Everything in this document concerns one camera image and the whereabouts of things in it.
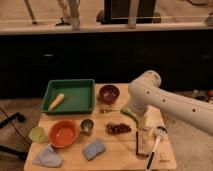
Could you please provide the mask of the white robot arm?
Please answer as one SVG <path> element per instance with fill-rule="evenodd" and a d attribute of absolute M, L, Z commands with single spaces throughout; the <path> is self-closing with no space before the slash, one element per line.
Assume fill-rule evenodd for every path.
<path fill-rule="evenodd" d="M 148 70 L 128 85 L 129 106 L 142 113 L 151 105 L 213 136 L 213 104 L 160 89 L 161 77 Z"/>

